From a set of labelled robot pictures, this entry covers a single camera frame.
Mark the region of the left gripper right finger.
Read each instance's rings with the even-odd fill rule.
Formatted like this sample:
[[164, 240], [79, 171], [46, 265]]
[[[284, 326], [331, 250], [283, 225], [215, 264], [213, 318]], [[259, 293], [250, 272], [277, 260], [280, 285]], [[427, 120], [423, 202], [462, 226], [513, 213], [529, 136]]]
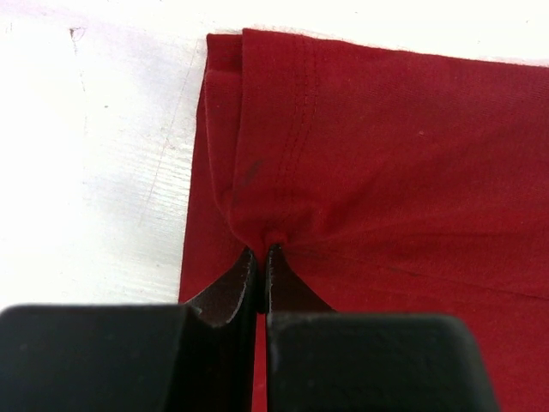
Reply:
[[459, 319], [335, 311], [278, 245], [265, 270], [271, 411], [496, 411], [478, 346]]

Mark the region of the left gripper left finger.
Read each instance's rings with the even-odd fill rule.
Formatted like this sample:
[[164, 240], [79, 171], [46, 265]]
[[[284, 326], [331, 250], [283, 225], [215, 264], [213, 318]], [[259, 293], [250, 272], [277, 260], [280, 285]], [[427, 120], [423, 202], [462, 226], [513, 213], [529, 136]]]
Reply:
[[12, 306], [1, 314], [4, 411], [248, 411], [256, 260], [177, 305]]

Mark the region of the dark red t shirt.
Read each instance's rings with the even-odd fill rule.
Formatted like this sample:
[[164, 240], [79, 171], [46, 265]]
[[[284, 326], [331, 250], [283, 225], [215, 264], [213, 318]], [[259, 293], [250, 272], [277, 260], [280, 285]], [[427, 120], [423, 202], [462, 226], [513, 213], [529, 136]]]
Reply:
[[547, 410], [547, 68], [210, 34], [179, 298], [276, 244], [337, 310], [463, 319]]

